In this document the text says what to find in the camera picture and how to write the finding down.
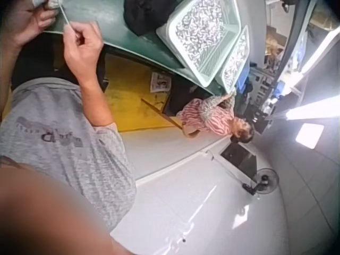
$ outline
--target hand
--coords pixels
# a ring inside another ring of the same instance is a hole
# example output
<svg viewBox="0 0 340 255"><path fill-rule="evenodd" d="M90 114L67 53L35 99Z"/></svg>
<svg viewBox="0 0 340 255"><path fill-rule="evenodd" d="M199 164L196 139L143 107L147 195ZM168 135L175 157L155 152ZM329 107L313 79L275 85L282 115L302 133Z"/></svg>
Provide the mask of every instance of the hand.
<svg viewBox="0 0 340 255"><path fill-rule="evenodd" d="M222 99L223 99L223 101L226 101L226 100L228 100L228 99L230 99L230 98L232 98L232 97L235 97L235 96L236 96L235 91L232 91L232 92L229 93L229 94L224 94L224 95L222 96Z"/></svg>
<svg viewBox="0 0 340 255"><path fill-rule="evenodd" d="M57 14L43 6L34 8L32 0L16 0L4 20L2 37L11 46L22 48L52 25Z"/></svg>
<svg viewBox="0 0 340 255"><path fill-rule="evenodd" d="M66 25L64 28L64 57L80 86L83 86L98 80L97 62L104 44L96 22L71 22L71 26ZM83 37L83 43L79 42L77 35Z"/></svg>

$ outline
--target electric fan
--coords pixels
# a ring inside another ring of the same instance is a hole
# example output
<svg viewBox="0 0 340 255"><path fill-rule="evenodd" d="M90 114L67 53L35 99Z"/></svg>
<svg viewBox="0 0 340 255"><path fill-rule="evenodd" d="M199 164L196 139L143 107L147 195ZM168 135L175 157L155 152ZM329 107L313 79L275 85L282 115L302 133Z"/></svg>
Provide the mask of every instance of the electric fan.
<svg viewBox="0 0 340 255"><path fill-rule="evenodd" d="M242 184L242 187L252 196L255 195L255 193L269 194L273 192L279 184L278 174L271 168L258 170L252 180L251 186L245 183Z"/></svg>

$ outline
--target gray t-shirt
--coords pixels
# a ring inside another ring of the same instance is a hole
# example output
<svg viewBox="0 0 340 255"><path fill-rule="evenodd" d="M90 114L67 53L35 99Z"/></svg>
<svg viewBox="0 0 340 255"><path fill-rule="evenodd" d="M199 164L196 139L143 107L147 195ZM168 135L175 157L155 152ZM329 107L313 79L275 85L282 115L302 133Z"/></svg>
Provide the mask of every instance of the gray t-shirt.
<svg viewBox="0 0 340 255"><path fill-rule="evenodd" d="M0 127L0 155L31 165L86 197L111 231L131 209L136 187L115 124L93 127L80 88L40 78L13 92Z"/></svg>

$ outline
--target white plastic tray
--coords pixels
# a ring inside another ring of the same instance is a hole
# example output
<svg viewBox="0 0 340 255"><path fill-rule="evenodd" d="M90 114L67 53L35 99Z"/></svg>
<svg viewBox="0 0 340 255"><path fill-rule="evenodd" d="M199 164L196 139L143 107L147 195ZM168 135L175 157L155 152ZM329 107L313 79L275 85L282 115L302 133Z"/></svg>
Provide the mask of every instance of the white plastic tray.
<svg viewBox="0 0 340 255"><path fill-rule="evenodd" d="M202 1L206 0L183 1L170 15L168 22L158 28L156 32L181 63L191 70L197 83L207 87L221 68L225 58L239 37L241 22L236 0L210 0L211 3L221 6L224 32L217 43L210 48L205 48L199 54L199 64L194 62L190 59L189 53L177 36L176 31L177 26L182 22L186 14ZM203 22L202 29L206 29L208 25Z"/></svg>
<svg viewBox="0 0 340 255"><path fill-rule="evenodd" d="M236 57L237 52L241 50L240 47L242 41L245 41L244 54L242 55L242 60L238 62L238 64L235 64L235 58L237 58ZM244 65L249 57L249 53L250 53L249 32L248 26L246 25L243 28L239 38L237 39L232 51L228 55L228 58L226 59L223 67L215 77L216 81L224 86L227 93L230 93L235 87L235 84L238 78L240 77Z"/></svg>

